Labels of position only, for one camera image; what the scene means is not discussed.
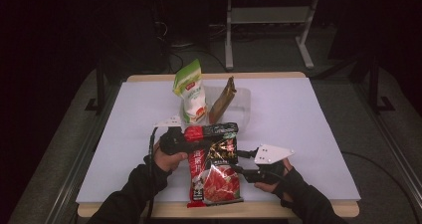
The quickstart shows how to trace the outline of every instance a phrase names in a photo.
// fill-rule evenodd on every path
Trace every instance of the white tabletop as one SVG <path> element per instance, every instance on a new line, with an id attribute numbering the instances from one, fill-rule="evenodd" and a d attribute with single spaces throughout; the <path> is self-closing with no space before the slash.
<path id="1" fill-rule="evenodd" d="M 204 80 L 205 86 L 224 87 L 227 79 Z M 291 148 L 292 165 L 331 201 L 357 201 L 360 196 L 342 158 L 308 78 L 245 78 L 235 75 L 237 88 L 251 91 L 251 116 L 238 134 L 238 149 L 253 150 L 266 143 Z M 102 203 L 121 190 L 130 172 L 147 155 L 153 125 L 178 114 L 180 97 L 172 81 L 123 83 L 103 136 L 81 187 L 77 202 Z M 166 128 L 160 128 L 159 138 Z M 240 164 L 253 167 L 253 160 Z M 190 172 L 182 162 L 168 178 L 159 202 L 189 201 Z M 245 202 L 278 202 L 275 195 L 256 189 L 241 178 Z"/>

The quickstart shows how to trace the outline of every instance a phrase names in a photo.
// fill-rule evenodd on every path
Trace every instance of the red snack bag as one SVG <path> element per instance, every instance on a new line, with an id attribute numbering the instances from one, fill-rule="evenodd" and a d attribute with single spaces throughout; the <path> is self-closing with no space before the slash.
<path id="1" fill-rule="evenodd" d="M 237 163 L 236 137 L 223 138 L 205 150 L 189 154 L 190 202 L 187 207 L 203 207 L 241 202 L 238 174 L 230 167 Z"/>

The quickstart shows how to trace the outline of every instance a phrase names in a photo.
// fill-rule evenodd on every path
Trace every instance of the gray carpet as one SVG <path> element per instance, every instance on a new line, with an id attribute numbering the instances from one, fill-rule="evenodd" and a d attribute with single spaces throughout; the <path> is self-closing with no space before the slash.
<path id="1" fill-rule="evenodd" d="M 294 41 L 297 30 L 298 28 L 281 28 L 278 33 L 250 36 L 249 38 L 254 39 L 248 42 L 237 40 L 233 45 L 234 72 L 299 71 L 313 76 L 337 62 L 326 59 L 335 29 L 313 28 L 307 45 L 316 67 L 307 70 Z M 200 49 L 193 47 L 175 51 L 174 54 L 183 59 L 185 65 L 198 58 L 203 73 L 224 72 L 219 62 L 224 62 L 221 39 L 212 42 L 207 52 Z M 170 59 L 173 70 L 181 64 L 179 57 L 172 56 Z M 411 205 L 405 194 L 390 176 L 371 161 L 388 171 L 404 187 L 419 219 L 422 218 L 421 208 L 408 188 L 383 128 L 379 127 L 381 119 L 392 133 L 415 175 L 422 177 L 422 163 L 418 158 L 422 153 L 422 119 L 401 95 L 395 80 L 382 70 L 379 94 L 388 97 L 396 111 L 375 115 L 365 100 L 367 81 L 360 86 L 351 84 L 346 78 L 349 69 L 343 69 L 327 80 L 313 81 L 316 96 L 340 149 L 363 156 L 344 155 L 362 197 L 358 202 L 360 214 L 348 221 L 415 223 Z M 10 223 L 71 223 L 77 220 L 75 199 L 87 171 L 87 163 L 92 157 L 88 155 L 85 160 L 80 161 L 80 150 L 96 144 L 98 130 L 105 124 L 95 112 L 85 111 L 89 100 L 96 97 L 95 78 L 95 72 L 92 72 L 76 94 Z M 107 87 L 109 106 L 115 98 L 116 89 L 118 88 Z M 105 109 L 105 113 L 109 112 L 109 109 L 110 107 Z M 75 167 L 79 172 L 70 178 L 70 173 Z"/>

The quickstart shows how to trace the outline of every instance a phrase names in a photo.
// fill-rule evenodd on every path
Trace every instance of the wooden table edge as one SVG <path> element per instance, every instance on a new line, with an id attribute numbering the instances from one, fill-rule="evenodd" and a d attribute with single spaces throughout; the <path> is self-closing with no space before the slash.
<path id="1" fill-rule="evenodd" d="M 305 74 L 301 72 L 276 72 L 276 73 L 216 73 L 202 74 L 203 80 L 219 80 L 229 79 L 271 79 L 271 78 L 305 78 Z M 134 75 L 127 78 L 128 82 L 164 82 L 174 81 L 174 74 L 169 75 Z"/>
<path id="2" fill-rule="evenodd" d="M 156 218 L 255 218 L 286 219 L 298 218 L 292 210 L 284 208 L 279 201 L 239 202 L 220 206 L 187 208 L 186 202 L 155 202 L 152 217 Z M 356 217 L 359 207 L 356 201 L 331 201 L 334 212 L 343 218 Z M 101 203 L 80 203 L 78 215 L 92 217 Z M 146 216 L 147 208 L 142 213 Z"/>

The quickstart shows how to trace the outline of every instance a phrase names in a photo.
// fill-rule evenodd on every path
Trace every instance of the food package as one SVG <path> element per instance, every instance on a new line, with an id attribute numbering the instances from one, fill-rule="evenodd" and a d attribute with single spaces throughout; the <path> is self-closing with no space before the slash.
<path id="1" fill-rule="evenodd" d="M 182 116 L 185 123 L 197 123 L 206 115 L 205 90 L 198 60 L 177 72 L 173 92 L 183 99 Z"/>
<path id="2" fill-rule="evenodd" d="M 211 108 L 210 113 L 208 114 L 209 123 L 213 124 L 220 119 L 224 111 L 229 106 L 230 102 L 235 98 L 236 88 L 234 83 L 234 77 L 229 78 L 227 85 L 221 93 L 218 100 L 214 103 Z"/>
<path id="3" fill-rule="evenodd" d="M 187 207 L 205 207 L 242 202 L 240 180 L 230 164 L 238 162 L 235 133 L 213 141 L 209 149 L 189 154 L 190 202 Z"/>

